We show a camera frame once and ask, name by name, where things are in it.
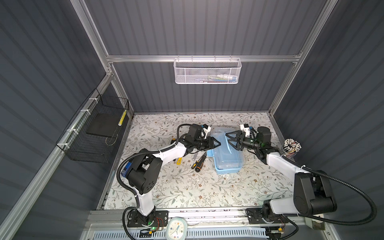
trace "black mounting plate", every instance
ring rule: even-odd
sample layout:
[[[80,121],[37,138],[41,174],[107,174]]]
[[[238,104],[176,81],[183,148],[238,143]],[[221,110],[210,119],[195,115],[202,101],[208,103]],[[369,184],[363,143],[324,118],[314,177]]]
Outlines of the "black mounting plate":
[[[137,209],[133,209],[128,214],[128,223],[127,227],[144,227],[142,220],[137,215]],[[160,218],[163,221],[160,221],[160,227],[166,227],[168,224],[168,211],[157,211],[155,210],[155,218]],[[154,220],[153,223],[148,227],[157,227],[157,221]]]
[[[248,208],[245,210],[250,224],[265,224],[265,223],[288,223],[288,221],[280,215],[268,216],[268,219],[263,219],[261,208]]]

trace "dark gray panel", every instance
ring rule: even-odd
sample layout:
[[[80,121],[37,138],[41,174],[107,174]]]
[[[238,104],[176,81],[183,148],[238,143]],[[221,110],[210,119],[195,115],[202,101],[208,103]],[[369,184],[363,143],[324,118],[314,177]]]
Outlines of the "dark gray panel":
[[[176,84],[172,63],[114,63],[135,112],[268,110],[291,63],[243,63],[238,84]]]
[[[42,0],[0,1],[0,68],[2,222],[105,71],[70,2]],[[64,159],[14,239],[78,238],[108,168]]]
[[[111,55],[297,54],[325,0],[86,0]]]
[[[339,1],[275,118],[285,137],[301,142],[295,159],[346,180],[379,209],[363,226],[337,226],[342,239],[380,239],[384,178],[384,2]],[[333,184],[333,219],[357,220],[368,204]]]

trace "floral tablecloth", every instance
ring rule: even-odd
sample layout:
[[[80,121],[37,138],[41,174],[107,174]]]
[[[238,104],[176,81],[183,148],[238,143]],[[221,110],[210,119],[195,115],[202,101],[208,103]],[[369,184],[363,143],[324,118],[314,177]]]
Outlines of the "floral tablecloth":
[[[183,123],[206,123],[212,128],[235,130],[246,123],[255,128],[266,126],[272,132],[272,145],[280,146],[267,113],[135,115],[120,161],[143,148],[155,151],[169,145],[176,136],[177,126]],[[188,127],[180,129],[181,133],[187,130]],[[244,165],[238,173],[218,175],[210,157],[197,173],[191,166],[203,153],[189,154],[180,165],[172,161],[161,169],[153,188],[156,208],[255,206],[267,199],[293,195],[293,183],[289,179],[247,151],[243,151]],[[135,205],[133,194],[122,188],[115,177],[104,209]]]

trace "bunch of pens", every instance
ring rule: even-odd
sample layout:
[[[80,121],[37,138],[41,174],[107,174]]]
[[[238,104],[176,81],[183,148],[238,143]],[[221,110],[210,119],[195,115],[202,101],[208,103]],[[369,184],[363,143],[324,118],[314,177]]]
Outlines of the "bunch of pens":
[[[284,141],[282,155],[285,155],[288,158],[293,157],[298,151],[300,151],[301,145],[299,142],[293,140],[292,138],[288,138]]]

